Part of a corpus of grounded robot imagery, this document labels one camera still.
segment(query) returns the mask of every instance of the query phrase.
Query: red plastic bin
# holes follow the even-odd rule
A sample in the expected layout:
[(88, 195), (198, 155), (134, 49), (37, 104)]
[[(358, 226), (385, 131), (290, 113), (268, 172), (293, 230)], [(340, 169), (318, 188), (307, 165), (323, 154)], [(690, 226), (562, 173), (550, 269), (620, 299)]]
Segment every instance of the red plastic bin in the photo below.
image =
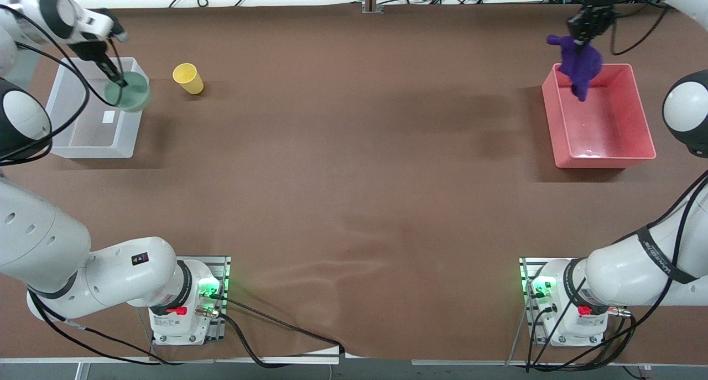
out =
[(657, 156), (632, 66), (603, 65), (586, 102), (560, 66), (542, 86), (558, 168), (630, 168)]

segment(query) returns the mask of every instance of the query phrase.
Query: purple object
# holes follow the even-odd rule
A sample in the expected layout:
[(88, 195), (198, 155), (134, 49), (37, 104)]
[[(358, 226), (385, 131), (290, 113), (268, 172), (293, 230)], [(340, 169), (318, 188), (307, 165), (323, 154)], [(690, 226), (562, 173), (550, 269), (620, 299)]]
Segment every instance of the purple object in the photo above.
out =
[(552, 34), (546, 38), (546, 42), (561, 47), (559, 70), (571, 79), (573, 95), (585, 102), (591, 80), (602, 70), (602, 55), (589, 42), (577, 45), (571, 35), (557, 37)]

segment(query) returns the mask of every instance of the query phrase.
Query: brown tabletop surface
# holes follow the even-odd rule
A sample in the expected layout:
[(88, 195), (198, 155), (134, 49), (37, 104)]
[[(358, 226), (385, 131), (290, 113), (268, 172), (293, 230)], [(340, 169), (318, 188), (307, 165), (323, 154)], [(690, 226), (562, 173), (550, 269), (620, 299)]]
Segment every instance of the brown tabletop surface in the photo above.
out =
[[(708, 66), (708, 33), (671, 12), (624, 57), (609, 55), (609, 37), (595, 43), (606, 62), (634, 66), (657, 159), (624, 171), (554, 166), (540, 85), (559, 52), (544, 41), (575, 11), (120, 11), (131, 41), (119, 52), (137, 58), (154, 95), (134, 157), (50, 155), (7, 175), (86, 224), (93, 249), (161, 236), (177, 254), (229, 254), (232, 296), (354, 355), (505, 360), (523, 308), (519, 257), (586, 256), (657, 218), (708, 163), (660, 115), (670, 86)], [(620, 20), (619, 48), (657, 14)], [(183, 62), (197, 66), (202, 95), (172, 81)], [(55, 71), (42, 60), (35, 72), (41, 102)], [(0, 277), (0, 301), (0, 357), (91, 356), (29, 316), (20, 282)], [(231, 312), (259, 355), (327, 347)], [(622, 359), (708, 364), (707, 320), (705, 309), (659, 309)], [(147, 347), (127, 304), (77, 322)], [(215, 345), (159, 351), (243, 356), (230, 330)]]

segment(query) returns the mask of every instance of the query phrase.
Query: white bin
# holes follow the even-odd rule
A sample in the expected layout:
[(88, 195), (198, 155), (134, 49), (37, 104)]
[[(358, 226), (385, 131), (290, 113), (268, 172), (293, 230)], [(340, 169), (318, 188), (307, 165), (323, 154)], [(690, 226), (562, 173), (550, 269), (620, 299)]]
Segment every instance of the white bin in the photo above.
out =
[[(84, 73), (89, 85), (103, 96), (103, 89), (110, 81), (95, 63), (78, 58), (71, 58), (76, 67)], [(137, 64), (135, 58), (121, 58), (123, 70), (136, 72), (149, 78)], [(56, 72), (54, 85), (46, 112), (51, 125), (59, 127), (74, 114), (84, 99), (84, 88), (81, 82), (64, 66)], [(140, 125), (142, 111), (125, 112), (117, 110), (99, 101), (91, 93), (88, 105), (79, 117), (66, 130), (61, 131), (53, 139), (51, 153), (68, 159), (122, 159), (133, 154), (137, 129)]]

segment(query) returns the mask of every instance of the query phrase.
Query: red button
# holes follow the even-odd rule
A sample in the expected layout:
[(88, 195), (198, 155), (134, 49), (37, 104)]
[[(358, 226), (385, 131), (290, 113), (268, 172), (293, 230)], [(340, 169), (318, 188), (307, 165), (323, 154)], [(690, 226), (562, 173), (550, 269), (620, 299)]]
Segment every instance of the red button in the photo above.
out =
[(187, 315), (187, 307), (177, 307), (175, 309), (166, 309), (167, 312), (174, 312), (177, 315)]
[(577, 313), (581, 315), (590, 315), (592, 314), (592, 308), (586, 305), (581, 305), (580, 307), (577, 307)]

